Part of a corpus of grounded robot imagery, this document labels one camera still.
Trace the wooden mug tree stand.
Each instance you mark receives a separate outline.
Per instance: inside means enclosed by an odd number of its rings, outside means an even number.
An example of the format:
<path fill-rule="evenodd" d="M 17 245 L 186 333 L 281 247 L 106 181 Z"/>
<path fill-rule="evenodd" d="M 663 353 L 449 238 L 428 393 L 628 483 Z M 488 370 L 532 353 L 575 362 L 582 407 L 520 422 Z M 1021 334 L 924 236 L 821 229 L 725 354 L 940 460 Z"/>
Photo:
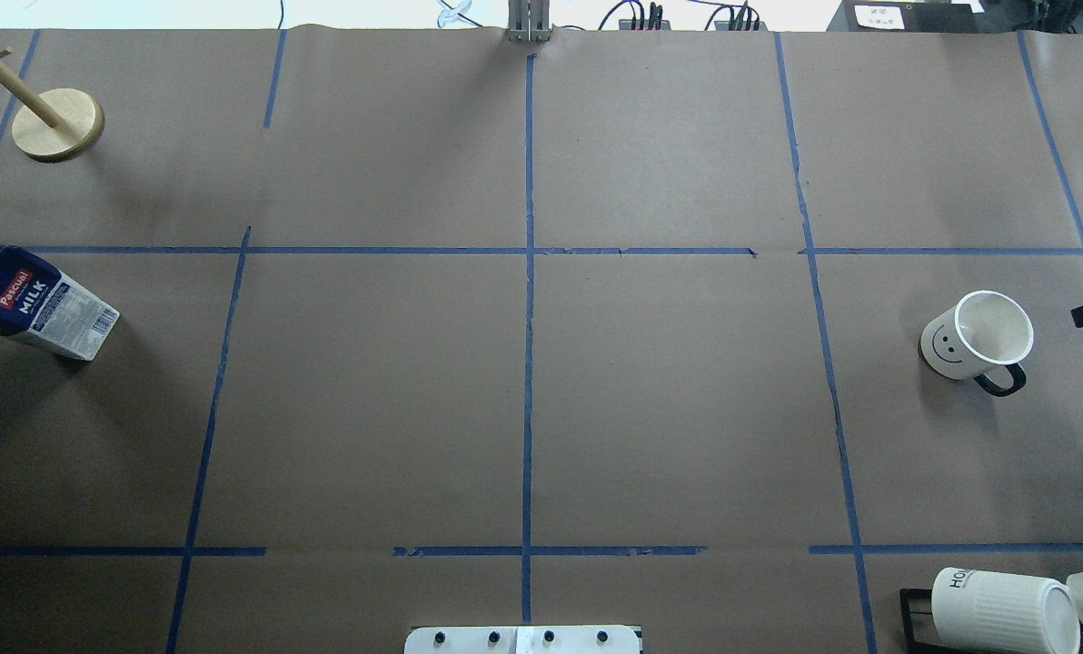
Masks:
<path fill-rule="evenodd" d="M 102 106 L 77 88 L 52 88 L 38 93 L 11 70 L 0 51 L 0 86 L 22 108 L 11 125 L 14 144 L 31 160 L 60 164 L 97 144 L 104 129 Z"/>

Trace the blue white milk carton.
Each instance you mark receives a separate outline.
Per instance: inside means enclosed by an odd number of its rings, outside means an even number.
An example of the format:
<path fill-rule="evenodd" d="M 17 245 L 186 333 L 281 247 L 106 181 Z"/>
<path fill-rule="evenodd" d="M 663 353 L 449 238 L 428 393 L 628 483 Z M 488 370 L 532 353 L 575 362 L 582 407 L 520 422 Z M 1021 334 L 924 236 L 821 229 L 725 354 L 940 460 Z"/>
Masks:
<path fill-rule="evenodd" d="M 14 245 L 0 244 L 0 336 L 89 362 L 121 313 L 67 273 Z"/>

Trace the aluminium frame post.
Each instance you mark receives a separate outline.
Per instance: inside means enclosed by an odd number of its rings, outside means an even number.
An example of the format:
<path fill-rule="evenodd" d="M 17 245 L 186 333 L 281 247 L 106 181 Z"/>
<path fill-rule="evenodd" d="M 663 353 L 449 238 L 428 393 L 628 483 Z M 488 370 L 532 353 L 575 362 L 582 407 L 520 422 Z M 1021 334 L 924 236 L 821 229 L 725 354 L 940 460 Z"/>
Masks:
<path fill-rule="evenodd" d="M 510 43 L 546 43 L 553 25 L 549 0 L 509 0 L 505 37 Z"/>

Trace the white smiley face mug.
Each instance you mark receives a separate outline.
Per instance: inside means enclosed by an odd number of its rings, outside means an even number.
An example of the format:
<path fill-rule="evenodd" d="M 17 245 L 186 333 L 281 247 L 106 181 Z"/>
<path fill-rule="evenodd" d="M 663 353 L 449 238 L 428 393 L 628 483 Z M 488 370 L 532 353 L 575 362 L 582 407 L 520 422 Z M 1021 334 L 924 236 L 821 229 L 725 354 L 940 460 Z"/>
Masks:
<path fill-rule="evenodd" d="M 1027 385 L 1022 361 L 1033 342 L 1033 323 L 1018 302 L 1009 295 L 978 290 L 925 324 L 917 351 L 937 375 L 973 380 L 1002 398 Z"/>

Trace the white ribbed mug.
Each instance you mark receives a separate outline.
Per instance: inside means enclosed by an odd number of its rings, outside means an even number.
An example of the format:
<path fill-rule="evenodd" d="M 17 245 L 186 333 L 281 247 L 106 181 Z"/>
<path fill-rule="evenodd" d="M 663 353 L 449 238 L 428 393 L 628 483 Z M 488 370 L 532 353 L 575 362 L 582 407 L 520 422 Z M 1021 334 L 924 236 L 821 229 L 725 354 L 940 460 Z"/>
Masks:
<path fill-rule="evenodd" d="M 931 588 L 932 625 L 943 645 L 982 653 L 1077 653 L 1077 602 L 1049 577 L 945 567 Z"/>

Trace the black box with label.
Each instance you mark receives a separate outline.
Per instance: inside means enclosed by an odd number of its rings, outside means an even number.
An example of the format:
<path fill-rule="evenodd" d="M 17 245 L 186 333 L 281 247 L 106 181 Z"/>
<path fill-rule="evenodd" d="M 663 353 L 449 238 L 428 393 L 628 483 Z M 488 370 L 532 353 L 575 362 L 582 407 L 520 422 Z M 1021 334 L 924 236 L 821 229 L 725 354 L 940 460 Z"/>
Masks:
<path fill-rule="evenodd" d="M 978 34 L 969 4 L 840 1 L 827 32 Z"/>

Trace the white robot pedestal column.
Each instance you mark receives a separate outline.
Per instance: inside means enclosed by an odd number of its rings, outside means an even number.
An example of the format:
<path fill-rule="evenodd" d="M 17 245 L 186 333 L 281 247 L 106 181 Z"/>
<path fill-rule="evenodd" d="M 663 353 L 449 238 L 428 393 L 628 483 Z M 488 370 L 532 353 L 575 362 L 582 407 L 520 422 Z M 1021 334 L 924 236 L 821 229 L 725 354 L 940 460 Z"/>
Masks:
<path fill-rule="evenodd" d="M 621 624 L 416 628 L 404 653 L 642 653 L 641 629 Z"/>

